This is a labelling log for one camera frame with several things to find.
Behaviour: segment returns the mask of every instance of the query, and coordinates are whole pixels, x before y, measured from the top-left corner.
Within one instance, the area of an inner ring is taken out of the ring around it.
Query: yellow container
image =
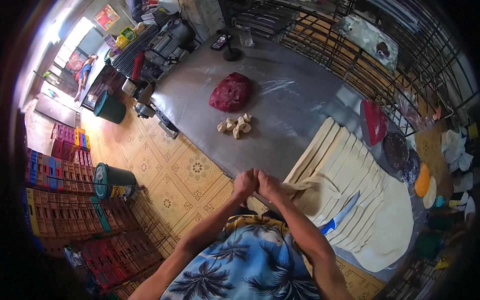
[[[90,151],[90,138],[88,138],[88,135],[85,135],[85,139],[87,141],[87,150]]]
[[[30,188],[26,188],[27,190],[27,203],[28,209],[30,210],[30,224],[32,225],[32,232],[34,236],[40,237],[40,230],[38,230],[38,223],[36,221],[36,211],[35,211],[35,203],[33,200],[33,190]]]
[[[80,145],[80,142],[79,142],[79,141],[80,141],[80,137],[79,137],[79,135],[78,135],[78,131],[75,130],[75,146]]]

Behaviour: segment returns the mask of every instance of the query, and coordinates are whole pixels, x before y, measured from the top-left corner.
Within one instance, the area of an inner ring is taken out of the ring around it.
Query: window
[[[60,47],[60,50],[55,57],[55,63],[61,68],[65,68],[68,60],[72,56],[72,53],[77,48],[78,44],[83,40],[85,35],[92,29],[93,24],[87,18],[82,19],[75,25],[72,32],[68,35],[65,43]]]

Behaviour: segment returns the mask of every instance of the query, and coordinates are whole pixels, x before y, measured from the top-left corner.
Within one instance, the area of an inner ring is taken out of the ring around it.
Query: purple dough
[[[412,184],[417,180],[420,174],[420,157],[415,150],[410,149],[408,156],[408,162],[405,168],[402,170],[402,175],[408,184]]]
[[[408,146],[407,142],[400,134],[387,134],[384,138],[384,153],[388,164],[395,171],[400,171],[407,165]]]

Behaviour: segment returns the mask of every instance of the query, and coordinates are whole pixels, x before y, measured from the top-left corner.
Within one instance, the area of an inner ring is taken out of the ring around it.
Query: hand
[[[273,204],[289,199],[280,181],[263,171],[258,171],[258,193]]]
[[[258,170],[250,169],[237,175],[234,184],[234,194],[247,198],[258,188]]]

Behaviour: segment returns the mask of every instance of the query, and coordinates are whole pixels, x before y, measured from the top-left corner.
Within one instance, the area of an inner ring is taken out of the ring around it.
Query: stainless steel table
[[[326,68],[279,44],[253,37],[255,46],[246,48],[233,40],[244,53],[241,60],[227,62],[221,51],[210,46],[218,36],[205,41],[185,62],[177,65],[152,95],[153,103],[202,152],[227,175],[249,168],[263,169],[283,180],[305,151],[328,116],[362,138],[360,102],[364,96]],[[217,84],[232,72],[249,77],[254,92],[247,106],[237,114],[224,113],[208,105]],[[216,126],[227,117],[253,115],[252,131],[235,140],[231,134],[217,132]],[[381,145],[371,152],[389,173]],[[271,205],[260,199],[267,206]],[[421,200],[413,199],[415,228],[425,219]],[[353,255],[334,247],[343,259],[361,267]],[[373,273],[388,281],[404,257],[391,268]]]

